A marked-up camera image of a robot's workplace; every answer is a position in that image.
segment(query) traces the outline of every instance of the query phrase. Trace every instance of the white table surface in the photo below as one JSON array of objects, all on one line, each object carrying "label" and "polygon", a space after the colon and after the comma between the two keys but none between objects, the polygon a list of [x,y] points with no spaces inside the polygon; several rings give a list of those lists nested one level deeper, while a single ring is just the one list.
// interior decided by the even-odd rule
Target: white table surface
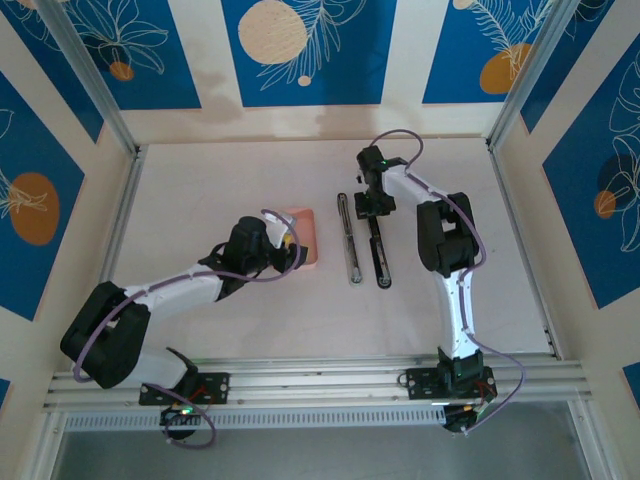
[{"label": "white table surface", "polygon": [[[380,219],[393,286],[377,287],[365,221],[355,217],[356,155],[367,142],[298,141],[152,145],[116,267],[120,286],[178,273],[228,239],[243,215],[261,208],[310,207],[316,268],[150,327],[147,340],[191,358],[318,357],[435,353],[438,298],[422,266],[412,209]],[[385,140],[387,158],[409,159],[412,140]],[[493,168],[482,139],[427,140],[414,170],[471,199],[489,260],[474,274],[478,338],[508,352],[548,352]],[[336,195],[349,195],[364,284],[347,281]],[[264,272],[263,276],[273,274]]]}]

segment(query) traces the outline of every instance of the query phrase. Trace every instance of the pink sponge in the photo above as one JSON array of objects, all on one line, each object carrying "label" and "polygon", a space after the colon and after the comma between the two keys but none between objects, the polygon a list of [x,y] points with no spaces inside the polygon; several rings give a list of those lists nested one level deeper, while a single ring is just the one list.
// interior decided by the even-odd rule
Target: pink sponge
[{"label": "pink sponge", "polygon": [[307,261],[298,270],[313,268],[318,263],[318,243],[316,241],[316,220],[310,208],[285,208],[285,212],[296,218],[296,233],[302,246],[307,247]]}]

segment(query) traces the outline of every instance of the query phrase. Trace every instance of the cable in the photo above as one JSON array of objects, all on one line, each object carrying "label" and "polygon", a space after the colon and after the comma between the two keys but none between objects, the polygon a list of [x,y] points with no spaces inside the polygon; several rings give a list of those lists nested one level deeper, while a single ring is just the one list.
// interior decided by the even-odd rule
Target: cable
[{"label": "cable", "polygon": [[396,378],[396,383],[397,383],[398,385],[400,385],[402,388],[409,388],[409,382],[404,382],[404,383],[402,383],[402,382],[400,381],[400,378],[402,378],[402,376],[403,376],[403,375],[404,375],[404,378],[405,378],[405,379],[407,378],[407,374],[406,374],[406,373],[401,373],[400,375],[398,375],[398,378]]},{"label": "cable", "polygon": [[485,350],[485,351],[487,351],[489,353],[492,353],[494,355],[498,355],[501,358],[504,358],[506,360],[509,360],[509,361],[513,362],[518,367],[518,369],[520,370],[520,381],[518,382],[518,385],[516,385],[516,387],[511,391],[511,393],[509,395],[507,395],[507,398],[505,398],[502,402],[500,402],[500,404],[491,413],[487,414],[486,417],[484,417],[482,420],[477,422],[471,428],[465,430],[464,433],[466,435],[469,432],[471,432],[472,430],[475,430],[476,428],[478,428],[483,423],[485,423],[491,417],[493,417],[496,413],[498,413],[500,410],[502,410],[511,401],[511,399],[520,391],[520,389],[522,388],[522,385],[524,385],[524,382],[526,381],[526,378],[527,378],[527,370],[524,367],[524,365],[522,365],[522,363],[520,363],[513,356],[508,355],[506,353],[499,352],[499,351],[497,351],[497,350],[495,350],[495,349],[493,349],[491,347],[488,347],[488,346],[484,345],[480,341],[476,340],[475,336],[471,332],[471,329],[469,328],[469,323],[468,323],[468,320],[467,320],[467,308],[466,308],[466,305],[465,305],[466,302],[465,302],[465,298],[464,298],[464,288],[465,288],[464,280],[467,277],[467,275],[469,275],[471,272],[473,272],[474,270],[480,268],[482,265],[484,265],[486,263],[486,261],[487,261],[487,249],[486,249],[486,247],[484,245],[484,242],[482,241],[482,238],[480,238],[480,234],[476,230],[475,225],[473,224],[471,219],[462,211],[462,209],[458,205],[456,205],[449,197],[447,197],[446,195],[442,195],[441,193],[439,193],[439,192],[437,192],[435,190],[432,190],[429,187],[429,185],[427,185],[425,182],[420,180],[418,177],[416,177],[415,175],[413,175],[409,171],[409,168],[411,167],[413,162],[415,162],[418,159],[418,157],[420,155],[422,155],[422,151],[424,150],[424,141],[422,140],[422,138],[420,138],[420,135],[418,135],[416,132],[413,132],[411,130],[398,128],[398,129],[395,129],[395,130],[389,130],[387,132],[381,133],[380,135],[378,135],[376,138],[373,139],[373,141],[371,142],[371,144],[369,146],[375,145],[376,142],[378,142],[378,140],[380,140],[381,138],[386,137],[387,135],[391,135],[392,133],[407,133],[407,134],[411,135],[412,137],[414,137],[416,140],[418,140],[418,143],[420,145],[419,148],[418,148],[418,153],[416,153],[411,158],[411,160],[409,160],[409,162],[405,165],[405,168],[404,168],[405,175],[410,180],[412,180],[414,183],[416,183],[417,185],[422,187],[424,190],[426,190],[427,193],[429,193],[430,195],[433,195],[434,197],[438,198],[439,200],[442,200],[447,205],[449,205],[449,207],[451,207],[460,216],[462,221],[469,228],[469,230],[471,231],[471,234],[473,235],[473,238],[475,239],[476,243],[478,244],[478,248],[480,249],[480,255],[481,255],[480,260],[475,265],[472,265],[471,267],[465,269],[464,272],[462,272],[462,274],[460,275],[460,279],[458,280],[458,297],[459,297],[459,300],[460,300],[460,310],[461,310],[462,326],[463,326],[464,332],[467,334],[467,337],[469,338],[469,340],[471,340],[478,348],[480,348],[481,350]]},{"label": "cable", "polygon": [[164,425],[163,433],[164,433],[164,436],[167,438],[168,444],[174,445],[180,448],[185,448],[187,450],[204,450],[213,445],[213,443],[216,441],[216,426],[213,424],[213,420],[204,409],[200,408],[191,400],[184,398],[182,395],[172,392],[168,388],[161,387],[160,385],[156,385],[155,383],[147,383],[146,385],[148,387],[153,388],[154,390],[158,390],[159,392],[164,393],[165,395],[175,398],[176,400],[178,400],[180,403],[184,405],[189,405],[198,413],[198,415],[204,418],[204,421],[209,424],[209,427],[211,427],[211,438],[207,442],[191,445],[189,443],[176,442],[173,438],[171,438],[169,436],[169,425],[171,422],[166,422]]},{"label": "cable", "polygon": [[422,140],[422,138],[420,138],[420,135],[418,135],[416,132],[412,130],[407,130],[405,128],[395,128],[393,130],[389,130],[387,132],[384,132],[378,135],[376,138],[371,140],[371,143],[369,144],[369,146],[373,147],[376,143],[378,143],[378,140],[384,137],[387,137],[389,135],[392,135],[394,133],[406,133],[407,135],[411,135],[413,138],[418,140],[418,144],[420,145],[418,147],[418,153],[416,153],[413,157],[411,157],[411,160],[409,160],[406,164],[407,165],[406,168],[409,168],[413,164],[413,162],[415,162],[420,157],[420,155],[422,155],[422,152],[424,150],[424,141]]},{"label": "cable", "polygon": [[[269,277],[269,278],[253,278],[253,277],[247,277],[245,275],[240,275],[238,273],[233,273],[233,272],[215,272],[215,271],[211,271],[211,272],[196,272],[193,274],[193,276],[189,275],[189,274],[183,274],[183,275],[177,275],[175,277],[172,278],[168,278],[166,280],[163,280],[161,282],[158,282],[156,284],[151,285],[148,290],[140,290],[136,293],[134,293],[133,295],[127,297],[124,301],[122,301],[119,305],[117,305],[113,310],[111,310],[100,322],[100,324],[98,324],[97,328],[91,333],[91,335],[89,336],[89,339],[87,340],[87,343],[85,343],[84,347],[82,348],[82,351],[80,352],[80,355],[78,355],[78,360],[76,361],[76,364],[73,367],[73,378],[76,380],[76,382],[79,383],[87,383],[90,382],[92,380],[91,377],[83,377],[81,374],[82,371],[82,364],[84,363],[85,359],[87,358],[87,354],[89,353],[89,350],[91,350],[91,347],[93,347],[93,344],[96,342],[97,338],[100,336],[100,334],[102,333],[102,331],[107,327],[107,324],[111,321],[113,321],[114,319],[116,319],[118,317],[118,314],[125,309],[125,307],[127,307],[127,305],[133,303],[135,300],[137,300],[138,298],[147,295],[151,292],[155,292],[156,290],[160,290],[164,287],[167,287],[169,285],[173,285],[175,283],[178,282],[182,282],[182,281],[191,281],[192,278],[199,278],[199,277],[227,277],[227,278],[235,278],[238,280],[243,280],[245,282],[254,282],[254,283],[268,283],[268,282],[275,282],[276,280],[280,280],[281,278],[286,277],[287,275],[289,275],[293,270],[296,269],[298,262],[300,261],[300,238],[298,237],[297,232],[295,231],[295,229],[293,228],[293,225],[291,225],[282,215],[280,215],[277,212],[274,212],[273,210],[269,210],[269,209],[262,209],[260,211],[261,214],[271,214],[274,217],[276,217],[278,220],[280,220],[282,223],[285,224],[285,226],[287,227],[287,230],[291,233],[291,235],[293,236],[293,240],[296,244],[296,257],[293,261],[293,263],[291,264],[291,266],[286,269],[284,272],[282,272],[279,275],[276,275],[274,277]],[[213,441],[215,440],[215,426],[213,425],[213,421],[211,420],[211,418],[209,418],[209,416],[206,414],[206,412],[201,409],[200,407],[196,406],[195,404],[193,404],[192,402],[190,402],[188,399],[182,397],[181,395],[178,395],[175,392],[172,392],[169,389],[163,388],[159,385],[155,385],[155,384],[148,384],[151,388],[155,388],[156,390],[164,393],[165,395],[168,395],[172,398],[175,398],[176,400],[178,400],[179,402],[182,402],[186,405],[189,405],[190,407],[192,407],[196,412],[198,412],[199,415],[202,415],[204,417],[204,419],[206,420],[206,422],[209,424],[209,426],[211,427],[211,431],[212,431],[212,435],[211,435],[211,439],[202,445],[187,445],[187,444],[183,444],[183,443],[177,443],[174,442],[172,439],[168,439],[171,440],[170,443],[172,443],[173,445],[182,447],[182,448],[189,448],[189,449],[201,449],[201,448],[207,448],[209,446],[211,446],[213,444]]]}]

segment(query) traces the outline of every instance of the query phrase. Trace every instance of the black tool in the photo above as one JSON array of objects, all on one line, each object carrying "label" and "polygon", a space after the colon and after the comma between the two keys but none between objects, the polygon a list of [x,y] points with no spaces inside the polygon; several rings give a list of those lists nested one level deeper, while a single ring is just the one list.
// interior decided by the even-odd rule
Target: black tool
[{"label": "black tool", "polygon": [[380,288],[387,289],[391,287],[391,273],[389,272],[387,256],[384,253],[384,246],[382,245],[378,219],[377,217],[368,217],[367,222],[369,223],[369,231],[371,232],[369,246],[371,247],[371,255],[373,257],[373,267],[376,270],[376,281]]}]

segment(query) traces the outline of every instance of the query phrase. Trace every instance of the metal slider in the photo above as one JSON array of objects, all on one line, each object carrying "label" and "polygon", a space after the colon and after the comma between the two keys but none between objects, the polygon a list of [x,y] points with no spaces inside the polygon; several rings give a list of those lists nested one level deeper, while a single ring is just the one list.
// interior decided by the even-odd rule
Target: metal slider
[{"label": "metal slider", "polygon": [[389,272],[387,256],[384,253],[384,247],[382,245],[380,226],[378,225],[378,219],[376,217],[369,217],[367,220],[369,223],[369,231],[371,232],[369,245],[371,246],[373,267],[376,271],[376,282],[380,288],[386,290],[391,287],[391,273]]},{"label": "metal slider", "polygon": [[359,285],[362,283],[362,273],[358,264],[358,255],[356,254],[356,244],[353,240],[353,228],[351,227],[351,217],[349,216],[349,201],[344,193],[338,194],[338,212],[342,218],[342,229],[344,234],[344,252],[347,261],[347,273],[349,274],[349,283],[351,285]]}]

